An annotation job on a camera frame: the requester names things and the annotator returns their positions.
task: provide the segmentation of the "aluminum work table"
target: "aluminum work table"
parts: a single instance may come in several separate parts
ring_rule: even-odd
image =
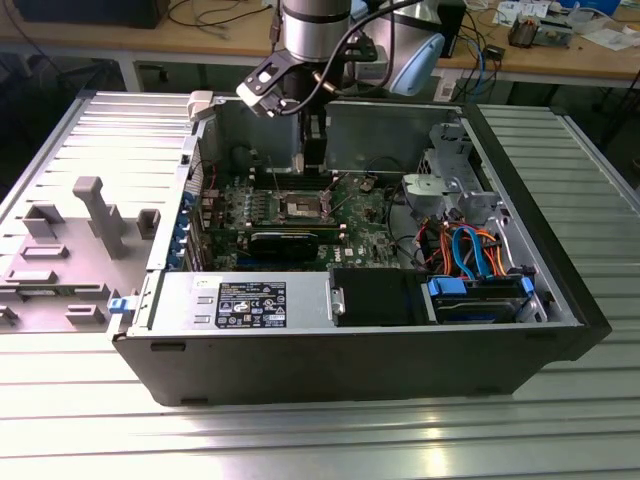
[[[67,175],[103,168],[82,150],[97,123],[145,118],[146,134],[165,139],[156,155],[129,162],[146,175],[105,179],[121,212],[131,202],[161,204],[162,172],[180,157],[179,142],[167,139],[188,133],[176,113],[187,100],[76,100],[0,208],[0,265],[19,247],[16,217],[29,201],[57,194]],[[614,328],[580,361],[554,363],[508,397],[168,408],[95,328],[0,334],[3,478],[639,478],[638,201],[569,119],[532,107],[481,109]],[[525,142],[519,129],[533,134]],[[136,181],[155,183],[118,198]]]

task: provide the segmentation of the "floor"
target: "floor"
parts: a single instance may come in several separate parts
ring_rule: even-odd
[[[86,60],[54,60],[56,65],[65,71],[87,65]],[[0,130],[0,161],[2,161],[0,198],[4,197],[64,114],[75,96],[74,88],[88,82],[87,88],[123,89],[115,68],[105,68],[99,75],[88,73],[73,76],[70,77],[69,82],[61,82],[57,80],[57,72],[45,59],[32,57],[31,63],[34,74],[30,78],[13,74],[0,83],[0,125],[9,126]],[[142,72],[147,91],[190,92],[208,88],[220,92],[231,92],[251,69],[251,67],[208,66],[206,68],[207,84],[203,85],[195,65],[165,64],[162,66],[168,73],[168,81],[164,81],[167,79],[162,79],[157,71]],[[6,77],[6,72],[1,66],[0,72]],[[430,100],[436,83],[436,79],[433,79],[419,98],[425,101]],[[521,84],[509,100],[515,105],[542,105],[549,88],[546,85]],[[489,88],[475,101],[503,104],[507,101],[510,92],[511,83],[498,80],[495,88]],[[592,102],[594,99],[602,98],[601,89],[561,87],[554,96],[552,105],[563,107],[584,132],[597,143],[623,94],[623,90],[614,90],[604,103],[602,111],[596,112]],[[634,188],[640,183],[640,172],[632,166],[633,159],[640,156],[637,148],[638,131],[640,131],[640,115],[636,114],[605,152],[611,163]]]

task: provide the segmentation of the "metal slatted surface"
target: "metal slatted surface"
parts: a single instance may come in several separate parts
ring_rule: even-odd
[[[548,112],[523,111],[545,125],[553,121]],[[509,129],[518,128],[514,118],[506,118]],[[544,171],[519,170],[533,182],[540,180],[533,172]],[[590,173],[589,181],[607,183],[599,167],[587,170],[600,175]],[[631,209],[594,223],[582,221],[591,218],[588,208],[549,209],[566,242],[632,239],[640,228]],[[573,220],[569,226],[563,215]],[[591,228],[598,233],[589,235]],[[549,366],[513,397],[165,408],[101,334],[0,336],[6,439],[0,472],[6,478],[78,471],[100,478],[132,472],[278,480],[640,478],[640,296],[634,295],[640,267],[595,254],[577,265],[614,332],[579,362]]]

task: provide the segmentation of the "blue object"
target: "blue object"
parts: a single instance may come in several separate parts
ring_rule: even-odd
[[[180,266],[180,259],[178,257],[176,257],[175,255],[169,255],[167,257],[167,266],[168,267],[173,267],[173,268],[178,268]]]
[[[187,225],[189,225],[189,216],[186,213],[179,213],[176,223],[180,227],[186,227]]]
[[[196,197],[194,197],[193,194],[189,192],[184,192],[182,194],[182,203],[185,207],[191,208],[196,204]]]
[[[524,288],[524,292],[527,294],[527,297],[533,297],[533,293],[536,289],[529,277],[522,277],[522,287]]]
[[[185,232],[182,228],[176,225],[175,228],[173,229],[173,236],[178,239],[182,239],[187,236],[187,232]]]
[[[129,313],[135,311],[138,305],[138,297],[121,297],[121,298],[112,298],[107,306],[107,310],[109,313],[118,314],[118,313]]]
[[[489,270],[487,262],[484,261],[484,257],[482,256],[482,243],[480,242],[480,238],[478,237],[478,235],[476,235],[476,232],[474,232],[472,228],[461,226],[458,227],[458,229],[453,234],[451,249],[453,250],[453,259],[455,260],[456,265],[460,267],[460,270],[462,270],[470,280],[475,280],[473,272],[464,264],[464,262],[462,261],[462,257],[460,256],[460,237],[462,236],[463,231],[466,231],[471,237],[473,253],[476,256],[476,265],[478,266],[478,273],[482,277],[490,277],[491,271]]]
[[[615,12],[618,5],[620,5],[620,0],[585,0],[583,2],[576,2],[576,0],[558,1],[564,8],[573,8],[574,5],[578,4],[580,8],[594,8],[596,10],[600,10],[602,13],[606,13],[607,15],[613,15],[613,12]]]
[[[480,90],[480,87],[482,87],[484,84],[484,82],[482,81],[482,77],[484,76],[484,70],[485,70],[484,55],[482,55],[482,50],[480,50],[480,46],[476,42],[474,42],[472,39],[467,37],[458,37],[458,38],[465,40],[469,45],[472,45],[476,49],[476,54],[478,55],[478,63],[480,64],[480,76],[478,77],[478,82],[476,83],[476,87],[473,89],[473,94],[471,95],[470,101],[473,102],[473,100],[478,95],[478,91]]]
[[[440,33],[429,37],[405,63],[391,83],[389,91],[400,95],[416,95],[427,84],[444,47]]]
[[[169,246],[169,251],[171,252],[179,252],[184,247],[177,240],[171,240],[171,245]]]
[[[461,278],[435,277],[429,280],[427,288],[429,289],[429,295],[432,297],[467,294],[467,287],[465,287]]]
[[[351,0],[351,17],[360,20],[367,15],[367,4],[362,0]]]

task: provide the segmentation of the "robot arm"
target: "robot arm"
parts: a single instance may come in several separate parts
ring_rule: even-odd
[[[430,2],[403,0],[383,7],[380,0],[357,1],[354,6],[351,0],[281,3],[276,15],[281,15],[284,23],[284,49],[274,52],[236,89],[259,116],[313,115],[338,96],[362,94],[342,90],[345,65],[380,63],[374,38],[389,43],[386,72],[377,86],[405,95],[420,90],[442,49],[440,34],[427,40],[423,35],[403,46],[413,49],[413,56],[396,55],[394,12],[418,3],[427,8],[423,4]],[[354,15],[363,18],[353,21]],[[403,62],[402,68],[394,65],[396,58]]]

